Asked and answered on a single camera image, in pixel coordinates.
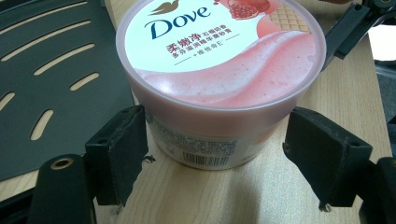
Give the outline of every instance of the dove text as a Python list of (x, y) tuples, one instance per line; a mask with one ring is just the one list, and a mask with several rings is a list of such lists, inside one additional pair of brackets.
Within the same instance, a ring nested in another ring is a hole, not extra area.
[(150, 21), (145, 25), (145, 28), (150, 25), (150, 32), (152, 39), (156, 39), (160, 36), (168, 34), (174, 27), (180, 28), (184, 27), (190, 22), (195, 22), (199, 17), (208, 17), (210, 16), (210, 12), (207, 12), (206, 7), (200, 7), (195, 12), (192, 12), (192, 15), (184, 14), (181, 16), (175, 17), (172, 21), (168, 20), (156, 20)]

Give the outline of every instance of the barcode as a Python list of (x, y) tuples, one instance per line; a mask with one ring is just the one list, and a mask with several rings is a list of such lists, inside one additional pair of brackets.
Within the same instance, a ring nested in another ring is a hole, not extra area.
[(197, 165), (221, 166), (227, 164), (229, 157), (206, 157), (183, 152), (184, 161)]

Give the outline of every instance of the wooden surface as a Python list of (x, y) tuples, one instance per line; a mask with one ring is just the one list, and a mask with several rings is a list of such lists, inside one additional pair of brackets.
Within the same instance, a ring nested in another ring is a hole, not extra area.
[[(108, 0), (115, 26), (134, 0)], [(315, 0), (301, 3), (326, 31), (345, 11)], [(390, 146), (370, 43), (364, 38), (341, 61), (320, 74), (299, 106), (337, 122), (374, 147), (372, 161), (390, 156)], [(309, 184), (283, 154), (287, 119), (253, 161), (226, 171), (201, 171), (173, 161), (148, 133), (149, 155), (127, 205), (96, 208), (99, 223), (359, 223), (361, 200), (352, 208), (319, 212)], [(0, 183), (0, 201), (35, 185), (36, 172)]]

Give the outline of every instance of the dove body scrub jar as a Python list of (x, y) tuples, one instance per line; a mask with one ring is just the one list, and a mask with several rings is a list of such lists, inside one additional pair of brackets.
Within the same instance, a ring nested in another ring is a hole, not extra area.
[(209, 170), (265, 153), (326, 52), (315, 19), (286, 0), (139, 1), (117, 49), (156, 144)]

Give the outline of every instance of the pink label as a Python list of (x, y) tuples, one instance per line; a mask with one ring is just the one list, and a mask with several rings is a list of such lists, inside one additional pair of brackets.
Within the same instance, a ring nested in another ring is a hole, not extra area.
[(125, 34), (128, 60), (157, 90), (198, 105), (258, 105), (313, 65), (304, 21), (277, 0), (152, 1)]

